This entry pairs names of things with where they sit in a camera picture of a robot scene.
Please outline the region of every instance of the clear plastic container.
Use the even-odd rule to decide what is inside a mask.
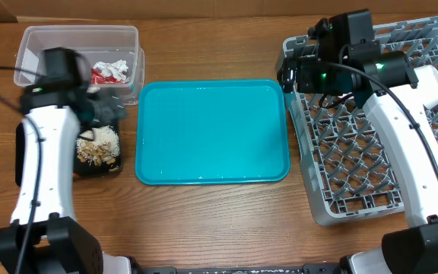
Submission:
[[[84,55],[91,66],[97,62],[113,63],[125,60],[129,67],[125,84],[92,84],[92,88],[116,88],[125,104],[137,104],[143,88],[144,53],[138,42],[138,30],[133,26],[77,25],[28,27],[16,58],[16,67],[45,74],[42,50],[54,47],[74,49]],[[90,77],[89,68],[82,66],[83,77]],[[20,87],[33,84],[35,77],[14,72],[14,83]]]

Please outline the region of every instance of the red item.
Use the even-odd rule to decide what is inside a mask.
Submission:
[[[104,77],[99,71],[96,69],[92,69],[92,79],[90,80],[91,84],[123,84],[123,81],[118,81],[113,76]]]

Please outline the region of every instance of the teal tray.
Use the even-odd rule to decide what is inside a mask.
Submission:
[[[141,182],[275,182],[289,170],[278,83],[154,82],[141,91],[135,163]]]

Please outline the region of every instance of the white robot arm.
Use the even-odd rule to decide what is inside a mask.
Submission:
[[[124,108],[111,90],[87,94],[89,82],[81,80],[76,61],[81,56],[73,50],[47,49],[43,55],[46,75],[21,97],[23,175],[11,226],[0,228],[0,261],[17,274],[142,273],[134,258],[103,253],[97,239],[76,222],[72,203],[81,127],[109,125],[125,115]],[[34,247],[42,237],[49,245]]]
[[[424,109],[424,106],[430,109],[438,104],[438,71],[426,65],[416,68],[415,73],[419,79],[416,89],[406,84],[391,90],[420,124],[438,165],[438,144]],[[372,95],[363,110],[378,132],[399,181],[408,226],[428,225],[430,218],[438,218],[438,181],[417,133],[389,96]],[[353,274],[392,273],[386,265],[381,247],[354,254],[349,264]]]

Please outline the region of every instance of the cardboard box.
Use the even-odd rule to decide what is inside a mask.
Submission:
[[[438,14],[438,2],[434,0],[1,0],[1,6],[26,21],[31,18],[106,20],[319,15],[361,8],[378,14]]]

